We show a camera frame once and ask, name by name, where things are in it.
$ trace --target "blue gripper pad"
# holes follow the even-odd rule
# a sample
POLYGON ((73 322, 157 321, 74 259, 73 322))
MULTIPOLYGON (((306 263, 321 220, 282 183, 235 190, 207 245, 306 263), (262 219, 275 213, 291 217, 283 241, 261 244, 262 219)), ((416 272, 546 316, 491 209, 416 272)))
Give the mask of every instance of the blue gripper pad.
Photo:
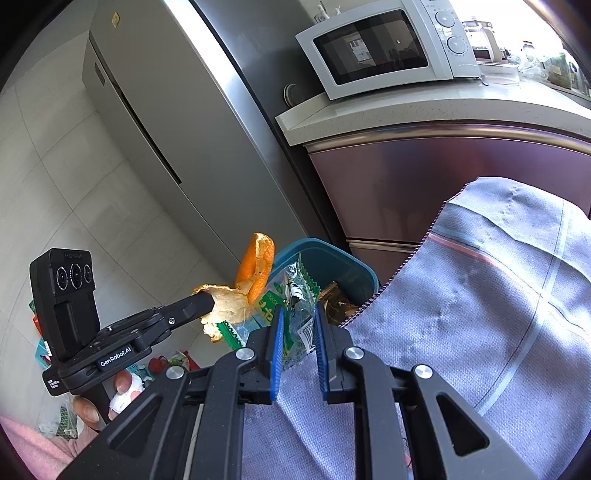
POLYGON ((320 391, 322 392, 322 398, 326 401, 329 395, 329 360, 326 354, 326 343, 324 341, 323 325, 318 304, 314 308, 314 345, 316 346, 320 391))
POLYGON ((277 400, 279 394, 279 384, 281 382, 281 371, 283 370, 283 327, 285 308, 281 308, 277 321, 277 332, 273 346, 273 356, 271 361, 271 401, 277 400))

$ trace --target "pink cloth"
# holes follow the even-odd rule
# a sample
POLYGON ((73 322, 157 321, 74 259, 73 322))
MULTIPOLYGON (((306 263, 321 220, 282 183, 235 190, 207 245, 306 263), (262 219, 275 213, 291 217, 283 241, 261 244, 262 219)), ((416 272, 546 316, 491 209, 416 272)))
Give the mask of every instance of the pink cloth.
POLYGON ((0 417, 0 424, 12 446, 37 480, 56 480, 57 476, 97 435, 86 427, 75 440, 59 437, 48 439, 20 425, 0 417))

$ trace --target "microwave knob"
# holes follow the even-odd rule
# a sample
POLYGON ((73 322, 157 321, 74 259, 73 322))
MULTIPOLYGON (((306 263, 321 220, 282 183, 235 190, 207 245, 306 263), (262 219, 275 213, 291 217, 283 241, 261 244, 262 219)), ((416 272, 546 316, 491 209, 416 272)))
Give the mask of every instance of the microwave knob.
POLYGON ((461 55, 466 51, 466 44, 460 37, 449 37, 447 39, 447 46, 452 52, 457 53, 458 55, 461 55))
POLYGON ((453 15, 450 12, 446 12, 444 10, 441 10, 435 14, 435 20, 437 20, 437 23, 442 27, 447 28, 452 28, 456 23, 456 19, 453 18, 453 15))

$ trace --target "countertop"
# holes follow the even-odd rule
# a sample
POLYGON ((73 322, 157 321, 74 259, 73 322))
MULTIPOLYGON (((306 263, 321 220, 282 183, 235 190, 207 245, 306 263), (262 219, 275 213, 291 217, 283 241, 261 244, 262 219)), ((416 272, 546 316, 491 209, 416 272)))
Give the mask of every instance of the countertop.
POLYGON ((277 117, 290 145, 365 129, 437 120, 540 125, 591 141, 591 109, 533 80, 421 83, 329 100, 321 93, 277 117))

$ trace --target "refrigerator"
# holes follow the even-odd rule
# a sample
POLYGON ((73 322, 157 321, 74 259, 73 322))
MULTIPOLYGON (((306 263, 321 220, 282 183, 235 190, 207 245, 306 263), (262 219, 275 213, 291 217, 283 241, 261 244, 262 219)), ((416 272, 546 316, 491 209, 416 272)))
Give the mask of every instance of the refrigerator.
POLYGON ((100 0, 82 79, 134 170, 232 281, 254 232, 347 248, 306 149, 275 117, 322 92, 298 0, 100 0))

